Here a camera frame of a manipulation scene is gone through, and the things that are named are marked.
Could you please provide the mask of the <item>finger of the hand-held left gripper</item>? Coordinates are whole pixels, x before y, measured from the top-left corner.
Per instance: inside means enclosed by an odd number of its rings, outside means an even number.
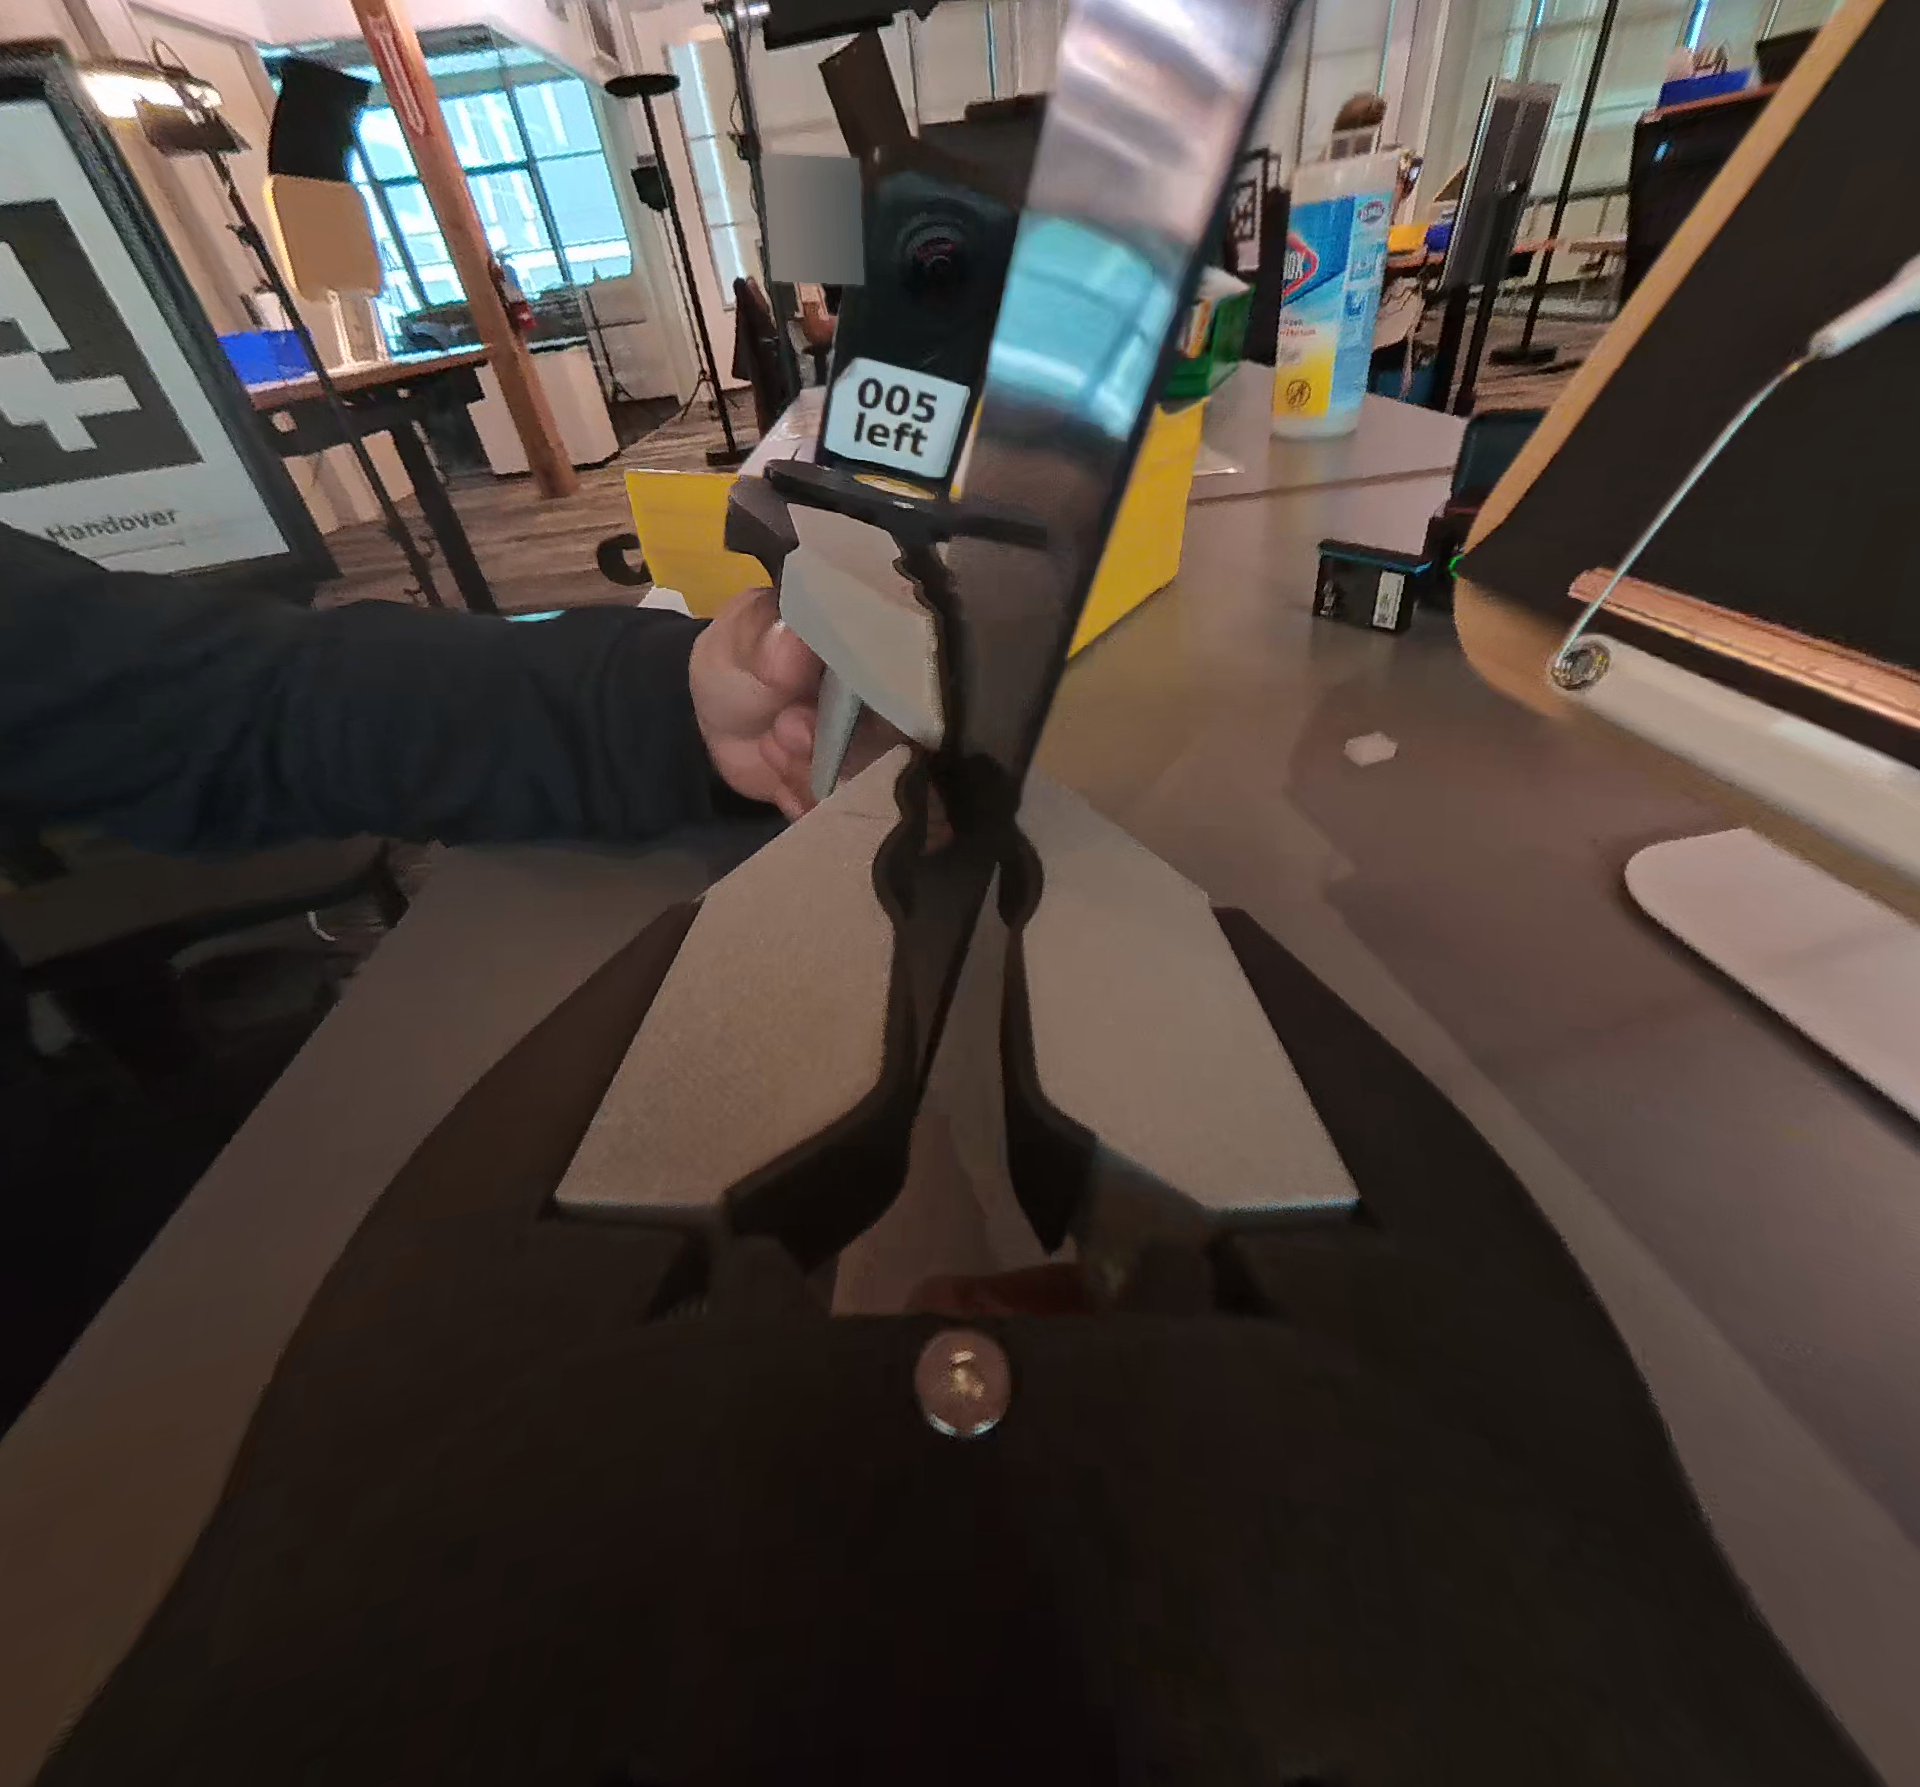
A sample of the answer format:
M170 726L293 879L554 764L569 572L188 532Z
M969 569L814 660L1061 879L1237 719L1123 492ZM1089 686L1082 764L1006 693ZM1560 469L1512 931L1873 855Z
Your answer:
M788 513L781 621L824 668L905 739L947 739L937 616L899 539L831 509Z

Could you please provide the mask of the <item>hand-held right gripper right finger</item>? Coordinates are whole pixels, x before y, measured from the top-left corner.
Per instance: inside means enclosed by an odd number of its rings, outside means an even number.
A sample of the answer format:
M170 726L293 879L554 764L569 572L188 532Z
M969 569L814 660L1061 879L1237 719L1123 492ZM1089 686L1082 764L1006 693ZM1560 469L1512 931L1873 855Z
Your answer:
M1004 871L1006 1169L1050 1251L1348 1219L1357 1179L1212 899L1032 777Z

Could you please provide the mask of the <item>black smartphone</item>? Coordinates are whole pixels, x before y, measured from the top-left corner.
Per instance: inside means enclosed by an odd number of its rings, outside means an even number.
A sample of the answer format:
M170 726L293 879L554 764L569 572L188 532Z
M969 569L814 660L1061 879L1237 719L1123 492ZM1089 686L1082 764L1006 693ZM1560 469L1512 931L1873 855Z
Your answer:
M943 732L879 866L914 1120L1068 644L1303 0L1068 0L954 532L910 573Z

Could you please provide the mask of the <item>person's left forearm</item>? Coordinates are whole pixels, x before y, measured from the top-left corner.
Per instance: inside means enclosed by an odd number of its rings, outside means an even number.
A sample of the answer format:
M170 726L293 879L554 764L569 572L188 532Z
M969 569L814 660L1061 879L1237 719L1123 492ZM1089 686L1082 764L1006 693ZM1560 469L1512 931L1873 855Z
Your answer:
M654 840L718 807L701 629L607 604L312 609L3 528L3 818L160 853Z

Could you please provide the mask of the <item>person's left hand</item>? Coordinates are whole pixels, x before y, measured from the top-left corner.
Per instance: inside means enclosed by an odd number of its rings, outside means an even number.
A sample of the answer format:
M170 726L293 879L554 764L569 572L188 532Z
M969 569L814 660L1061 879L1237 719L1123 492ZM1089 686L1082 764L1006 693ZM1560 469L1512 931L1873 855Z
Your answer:
M733 794L785 818L809 813L824 663L781 619L773 588L729 599L689 657L689 691L711 769Z

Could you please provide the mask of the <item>dark hanging jacket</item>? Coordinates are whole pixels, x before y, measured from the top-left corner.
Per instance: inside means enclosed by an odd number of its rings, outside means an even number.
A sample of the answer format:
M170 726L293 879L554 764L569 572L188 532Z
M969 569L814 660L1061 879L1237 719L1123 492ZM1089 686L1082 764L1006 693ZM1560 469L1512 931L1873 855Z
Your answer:
M733 280L733 376L749 385L755 429L767 433L801 393L801 376L785 363L788 342L767 291L755 278Z

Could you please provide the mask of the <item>dark brown panel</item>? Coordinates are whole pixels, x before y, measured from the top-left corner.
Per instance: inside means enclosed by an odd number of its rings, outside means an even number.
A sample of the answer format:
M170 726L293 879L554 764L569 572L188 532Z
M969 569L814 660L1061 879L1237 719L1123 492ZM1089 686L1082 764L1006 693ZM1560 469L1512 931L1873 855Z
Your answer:
M880 29L863 29L817 63L833 116L863 177L904 162L916 141Z

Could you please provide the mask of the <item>yellow storage bin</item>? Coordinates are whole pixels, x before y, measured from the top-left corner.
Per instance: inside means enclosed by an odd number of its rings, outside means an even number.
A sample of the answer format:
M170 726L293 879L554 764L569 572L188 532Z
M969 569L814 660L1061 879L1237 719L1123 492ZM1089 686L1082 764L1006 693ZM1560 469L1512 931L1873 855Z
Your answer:
M1187 493L1203 417L1201 401L1156 408L1074 629L1068 647L1072 657L1100 639L1180 573ZM713 616L739 592L778 582L778 569L729 545L733 483L733 472L718 469L695 472L630 466L623 475L639 562L654 592L677 595L695 617Z

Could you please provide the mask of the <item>white cabinet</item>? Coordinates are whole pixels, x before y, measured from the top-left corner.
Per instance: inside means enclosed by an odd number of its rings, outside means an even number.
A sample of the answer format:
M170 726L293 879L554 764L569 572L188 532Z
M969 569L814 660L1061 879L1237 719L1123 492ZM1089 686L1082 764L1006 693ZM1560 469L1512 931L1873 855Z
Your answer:
M588 338L534 342L530 358L571 465L586 469L612 460L620 450L620 440ZM491 478L530 472L495 371L482 363L476 373L482 397L468 405L468 416L488 471Z

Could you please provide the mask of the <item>wooden top desk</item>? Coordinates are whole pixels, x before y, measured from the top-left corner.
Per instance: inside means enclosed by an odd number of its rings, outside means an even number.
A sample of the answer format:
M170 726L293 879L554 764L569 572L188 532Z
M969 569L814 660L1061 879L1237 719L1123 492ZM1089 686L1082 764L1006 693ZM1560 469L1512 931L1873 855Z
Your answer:
M354 363L336 374L318 369L293 381L248 385L248 397L277 454L326 454L340 448L352 454L378 510L378 522L412 573L417 599L443 604L439 572L445 569L463 607L495 616L494 588L451 503L445 475L424 431L433 408L482 399L478 373L488 358L482 345L414 352ZM420 510L422 537L373 459L373 433L384 433L393 444Z

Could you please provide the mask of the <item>dark zip case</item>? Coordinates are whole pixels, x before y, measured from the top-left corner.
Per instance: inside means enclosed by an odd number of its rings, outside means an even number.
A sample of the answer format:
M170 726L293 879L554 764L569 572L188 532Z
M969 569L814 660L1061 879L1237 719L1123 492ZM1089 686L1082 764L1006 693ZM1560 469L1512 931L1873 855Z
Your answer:
M1450 579L1476 518L1544 420L1544 408L1489 408L1476 412L1461 436L1450 492L1428 521L1423 557Z

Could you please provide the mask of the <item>black photo flag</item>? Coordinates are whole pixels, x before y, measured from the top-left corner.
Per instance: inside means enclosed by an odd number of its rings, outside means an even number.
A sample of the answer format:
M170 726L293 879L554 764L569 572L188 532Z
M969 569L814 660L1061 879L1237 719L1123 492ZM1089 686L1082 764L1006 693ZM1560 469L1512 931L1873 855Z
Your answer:
M373 85L355 73L301 56L281 56L273 73L268 175L350 185L355 121Z

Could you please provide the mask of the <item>framed marker sign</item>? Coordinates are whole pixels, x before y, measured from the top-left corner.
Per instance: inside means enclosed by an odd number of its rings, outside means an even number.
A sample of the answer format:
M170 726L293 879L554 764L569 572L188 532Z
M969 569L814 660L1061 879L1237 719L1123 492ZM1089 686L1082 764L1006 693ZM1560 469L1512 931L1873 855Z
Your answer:
M337 576L59 40L2 57L2 518L119 572Z

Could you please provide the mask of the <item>black cabinet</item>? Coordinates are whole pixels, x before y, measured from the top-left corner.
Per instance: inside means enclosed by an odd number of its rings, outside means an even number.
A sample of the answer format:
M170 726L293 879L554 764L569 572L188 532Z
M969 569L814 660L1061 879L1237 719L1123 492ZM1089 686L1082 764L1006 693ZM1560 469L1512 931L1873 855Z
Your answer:
M1619 305L1729 162L1778 85L1655 108L1635 121L1628 162L1628 207Z

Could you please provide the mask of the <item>black board with wooden rim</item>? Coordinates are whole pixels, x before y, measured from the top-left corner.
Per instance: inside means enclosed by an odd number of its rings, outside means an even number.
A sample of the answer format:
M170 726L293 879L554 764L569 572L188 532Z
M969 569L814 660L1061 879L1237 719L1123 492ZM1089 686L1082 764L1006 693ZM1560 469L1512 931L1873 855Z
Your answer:
M1918 0L1842 0L1487 499L1454 625L1489 688L1551 709L1577 579L1916 235ZM1916 429L1910 316L1767 397L1628 582L1916 676Z

